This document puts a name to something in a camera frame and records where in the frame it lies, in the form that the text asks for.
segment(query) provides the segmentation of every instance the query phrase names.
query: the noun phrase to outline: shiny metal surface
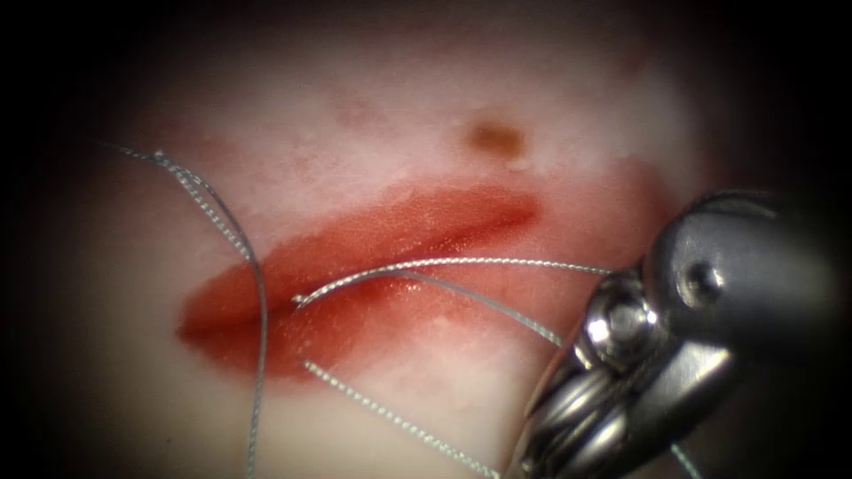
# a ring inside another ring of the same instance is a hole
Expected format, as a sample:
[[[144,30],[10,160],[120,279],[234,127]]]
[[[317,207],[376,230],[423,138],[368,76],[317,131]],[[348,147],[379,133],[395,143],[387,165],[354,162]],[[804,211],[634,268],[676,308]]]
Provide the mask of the shiny metal surface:
[[[724,348],[687,342],[637,395],[627,415],[629,437],[596,479],[618,478],[688,435],[739,384],[742,362]]]
[[[637,271],[605,278],[589,300],[586,314],[581,345],[619,372],[644,359],[659,341],[657,314],[645,299]]]
[[[601,421],[597,431],[560,470],[556,479],[585,477],[612,454],[627,435],[627,408],[620,404]]]

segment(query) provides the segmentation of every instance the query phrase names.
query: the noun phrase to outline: brown spot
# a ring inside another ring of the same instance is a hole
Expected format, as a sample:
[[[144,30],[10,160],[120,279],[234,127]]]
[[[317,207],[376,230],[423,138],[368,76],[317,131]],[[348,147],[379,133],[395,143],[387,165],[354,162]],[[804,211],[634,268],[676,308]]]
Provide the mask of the brown spot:
[[[479,122],[473,125],[465,143],[477,153],[511,161],[525,149],[524,132],[498,122]]]

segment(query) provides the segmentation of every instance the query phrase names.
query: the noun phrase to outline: red incision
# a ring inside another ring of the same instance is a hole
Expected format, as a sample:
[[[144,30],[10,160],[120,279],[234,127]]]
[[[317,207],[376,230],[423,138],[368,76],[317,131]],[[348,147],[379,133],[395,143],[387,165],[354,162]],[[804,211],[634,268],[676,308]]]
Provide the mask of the red incision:
[[[351,318],[353,306],[387,300],[406,281],[366,281],[300,311],[290,301],[294,294],[387,263],[458,255],[470,247],[509,240],[539,220],[540,205],[529,193],[482,185],[446,188],[348,214],[317,234],[278,245],[261,262],[271,320],[269,374],[304,377],[298,360],[302,357],[324,365],[347,358],[353,338],[364,327],[363,321]],[[188,300],[179,335],[217,364],[252,372],[258,315],[254,276],[241,264],[210,280]]]
[[[627,267],[638,260],[658,228],[674,213],[673,201],[656,171],[636,158],[613,161],[613,168],[600,176],[572,178],[564,185],[566,195],[580,201],[563,201],[558,211],[544,212],[537,195],[505,187],[447,181],[429,184],[444,187],[424,193],[400,185],[388,193],[388,198],[376,202],[380,206],[321,224],[319,233],[282,243],[264,258],[261,263],[271,311],[270,375],[307,379],[300,361],[303,358],[324,366],[358,360],[353,352],[355,341],[359,341],[358,351],[388,354],[391,346],[404,343],[406,333],[419,325],[416,314],[406,314],[414,306],[423,310],[470,307],[470,302],[460,302],[458,295],[446,292],[410,293],[406,287],[411,282],[400,278],[347,286],[299,311],[290,301],[294,294],[307,294],[334,279],[387,263],[464,255],[483,247],[504,251],[532,231],[540,235],[533,242],[539,249],[533,245],[533,249],[525,250],[528,253],[520,254],[550,257],[552,251],[563,257],[551,259]],[[552,226],[552,215],[556,214],[563,221]],[[557,331],[570,331],[581,316],[588,293],[579,290],[582,283],[569,282],[572,287],[551,285],[558,296],[551,301],[554,296],[548,296],[547,286],[531,281],[528,271],[513,276],[508,288],[506,276],[498,279],[488,274],[476,273],[477,291],[555,325]],[[405,310],[390,314],[383,309],[403,305],[394,301],[405,294],[416,294],[408,297]],[[251,269],[246,264],[235,266],[210,280],[187,301],[179,335],[215,365],[253,373],[258,311]],[[450,315],[455,322],[464,322],[460,326],[476,331],[511,325],[511,321],[479,324],[476,315],[456,312],[461,314]],[[376,328],[381,328],[380,334],[375,333]]]

